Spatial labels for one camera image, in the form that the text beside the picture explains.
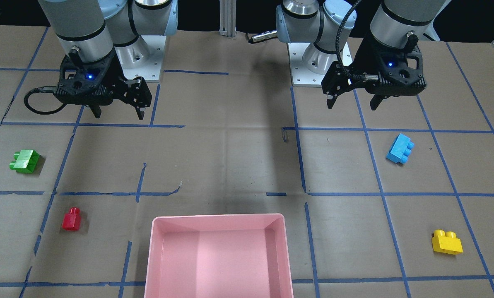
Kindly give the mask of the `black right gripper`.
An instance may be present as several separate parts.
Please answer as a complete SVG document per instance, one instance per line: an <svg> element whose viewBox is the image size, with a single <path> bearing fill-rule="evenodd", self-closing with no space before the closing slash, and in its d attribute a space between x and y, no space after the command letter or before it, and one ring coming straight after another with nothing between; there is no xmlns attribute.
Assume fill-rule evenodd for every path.
<svg viewBox="0 0 494 298"><path fill-rule="evenodd" d="M62 60L54 96L64 104L89 107L96 119L101 117L100 106L118 99L134 107L138 119L143 120L152 103L146 80L142 76L127 79L114 49L95 62L84 62L80 53L73 47Z"/></svg>

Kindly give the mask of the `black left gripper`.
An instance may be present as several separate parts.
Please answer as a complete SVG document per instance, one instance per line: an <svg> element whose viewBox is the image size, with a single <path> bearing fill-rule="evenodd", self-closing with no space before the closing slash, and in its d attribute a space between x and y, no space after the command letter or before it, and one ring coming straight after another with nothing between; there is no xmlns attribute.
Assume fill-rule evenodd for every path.
<svg viewBox="0 0 494 298"><path fill-rule="evenodd" d="M333 62L321 81L328 109L337 96L358 87L374 94L370 108L376 111L384 96L415 96L427 88L423 74L423 56L416 34L404 34L401 49L378 41L368 32L349 66Z"/></svg>

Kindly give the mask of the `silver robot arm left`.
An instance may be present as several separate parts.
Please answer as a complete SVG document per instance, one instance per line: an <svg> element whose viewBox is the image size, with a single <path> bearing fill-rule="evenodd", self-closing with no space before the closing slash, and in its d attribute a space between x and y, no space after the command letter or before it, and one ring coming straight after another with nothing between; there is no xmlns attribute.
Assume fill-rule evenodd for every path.
<svg viewBox="0 0 494 298"><path fill-rule="evenodd" d="M276 8L279 41L308 42L336 56L321 88L332 109L338 96L363 88L376 110L389 97L417 96L427 88L419 39L440 13L443 0L382 0L353 62L345 66L342 50L358 19L357 7L345 0L284 0Z"/></svg>

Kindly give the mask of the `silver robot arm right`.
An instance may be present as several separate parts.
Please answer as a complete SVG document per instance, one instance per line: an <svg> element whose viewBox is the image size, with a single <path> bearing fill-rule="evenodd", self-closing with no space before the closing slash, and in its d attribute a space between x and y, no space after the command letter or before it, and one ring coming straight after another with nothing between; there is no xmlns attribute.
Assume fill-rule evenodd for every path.
<svg viewBox="0 0 494 298"><path fill-rule="evenodd" d="M52 115L69 104L101 116L114 100L129 104L143 120L152 93L143 68L159 49L145 36L171 36L178 28L176 0L41 0L65 51L59 81L24 96L27 109Z"/></svg>

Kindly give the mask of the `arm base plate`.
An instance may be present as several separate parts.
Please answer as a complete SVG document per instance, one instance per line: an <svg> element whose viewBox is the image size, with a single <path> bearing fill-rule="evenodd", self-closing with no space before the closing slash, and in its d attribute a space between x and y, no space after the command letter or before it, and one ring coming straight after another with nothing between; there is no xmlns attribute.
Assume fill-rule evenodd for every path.
<svg viewBox="0 0 494 298"><path fill-rule="evenodd" d="M295 87L321 87L321 81L332 62L337 61L335 53L325 53L312 42L287 43L292 85Z"/></svg>
<svg viewBox="0 0 494 298"><path fill-rule="evenodd" d="M163 70L166 49L166 36L139 36L133 44L124 47L114 47L127 79L137 76L146 82L158 83Z"/></svg>

